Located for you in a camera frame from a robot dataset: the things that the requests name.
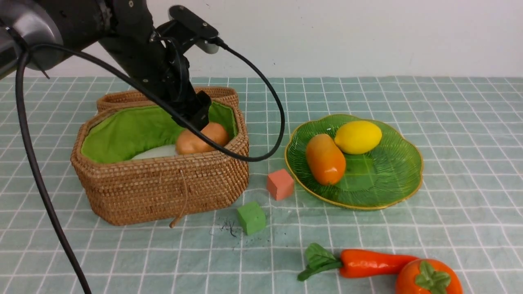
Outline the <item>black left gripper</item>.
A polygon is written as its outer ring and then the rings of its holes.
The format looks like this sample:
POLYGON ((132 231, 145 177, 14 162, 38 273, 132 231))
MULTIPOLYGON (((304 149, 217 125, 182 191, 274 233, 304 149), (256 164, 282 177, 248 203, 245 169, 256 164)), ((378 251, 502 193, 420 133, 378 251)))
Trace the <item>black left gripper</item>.
POLYGON ((209 123, 212 100, 191 85, 184 56, 200 41, 200 32, 183 24, 120 24, 99 43, 132 80, 176 112, 177 123, 190 122, 202 131, 209 123))

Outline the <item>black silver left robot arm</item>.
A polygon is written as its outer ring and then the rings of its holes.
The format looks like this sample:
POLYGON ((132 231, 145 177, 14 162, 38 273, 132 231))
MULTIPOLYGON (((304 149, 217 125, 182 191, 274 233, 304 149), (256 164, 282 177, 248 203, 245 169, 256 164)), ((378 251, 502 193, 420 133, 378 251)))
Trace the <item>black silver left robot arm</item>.
POLYGON ((17 69, 30 49, 28 67, 48 71, 99 43, 123 69, 130 84, 175 111, 183 128, 209 123, 211 98, 190 83, 184 54, 215 28, 190 9, 174 5, 169 21, 155 27, 145 0, 2 0, 1 77, 17 69))

